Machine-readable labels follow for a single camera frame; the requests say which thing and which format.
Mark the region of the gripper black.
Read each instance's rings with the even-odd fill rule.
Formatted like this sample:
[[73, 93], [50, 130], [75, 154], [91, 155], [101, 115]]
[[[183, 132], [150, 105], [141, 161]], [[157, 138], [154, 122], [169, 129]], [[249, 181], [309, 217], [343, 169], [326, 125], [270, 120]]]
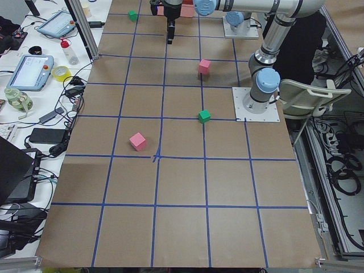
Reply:
[[164, 16], [167, 18], [167, 44], [172, 44], [175, 37], [175, 19], [180, 17], [181, 0], [165, 0]]

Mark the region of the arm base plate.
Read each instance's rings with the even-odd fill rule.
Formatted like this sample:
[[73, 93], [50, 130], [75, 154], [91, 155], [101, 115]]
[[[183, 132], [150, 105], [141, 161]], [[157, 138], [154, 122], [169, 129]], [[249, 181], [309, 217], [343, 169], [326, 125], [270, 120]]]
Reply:
[[259, 38], [257, 26], [253, 26], [253, 18], [250, 20], [244, 20], [238, 26], [231, 25], [227, 20], [226, 16], [223, 17], [224, 35], [225, 38], [229, 39], [246, 39], [246, 40], [257, 40]]
[[268, 102], [256, 102], [251, 88], [232, 87], [235, 120], [237, 122], [280, 122], [278, 108], [272, 94]]

